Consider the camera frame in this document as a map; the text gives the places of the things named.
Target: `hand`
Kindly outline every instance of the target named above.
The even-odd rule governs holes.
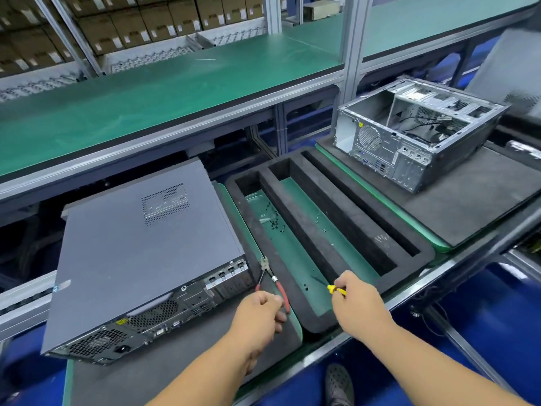
[[[263,349],[272,341],[274,334],[282,332],[286,314],[280,312],[283,299],[265,291],[258,291],[244,298],[235,312],[227,335],[236,347],[245,352],[248,360],[246,374],[250,374]]]
[[[347,296],[333,293],[336,318],[342,329],[358,341],[369,346],[389,327],[396,325],[376,288],[357,278],[353,272],[342,273],[334,284],[347,289]]]

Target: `black foam tray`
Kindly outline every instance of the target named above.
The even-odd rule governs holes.
[[[398,286],[434,259],[428,241],[315,148],[301,148],[230,177],[227,191],[309,332],[317,334],[335,326],[334,313],[328,311],[320,317],[314,313],[246,196],[263,190],[330,284],[350,268],[283,188],[280,180],[287,177],[294,179],[378,272],[381,277],[375,287],[380,293]]]

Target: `gray anti-static mat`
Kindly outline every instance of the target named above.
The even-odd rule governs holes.
[[[263,289],[272,291],[273,287],[272,281],[265,277]],[[144,406],[228,331],[241,299],[242,296],[224,302],[208,314],[109,366],[75,362],[70,403],[64,401],[64,404]],[[283,333],[275,335],[244,382],[301,346],[300,325],[295,322],[288,319]],[[220,365],[209,365],[209,368],[216,367]]]
[[[411,194],[332,145],[318,143],[451,246],[541,191],[541,172],[486,147],[426,190]]]

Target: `person's right hand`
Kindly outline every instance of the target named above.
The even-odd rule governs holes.
[[[334,284],[347,290],[347,296],[333,293],[333,309],[342,329],[358,341],[370,342],[396,324],[379,292],[351,272],[346,271]]]

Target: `forearm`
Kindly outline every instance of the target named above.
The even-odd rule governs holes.
[[[248,355],[235,346],[226,334],[147,406],[230,405],[248,367]]]
[[[416,406],[527,404],[396,324],[366,344]]]

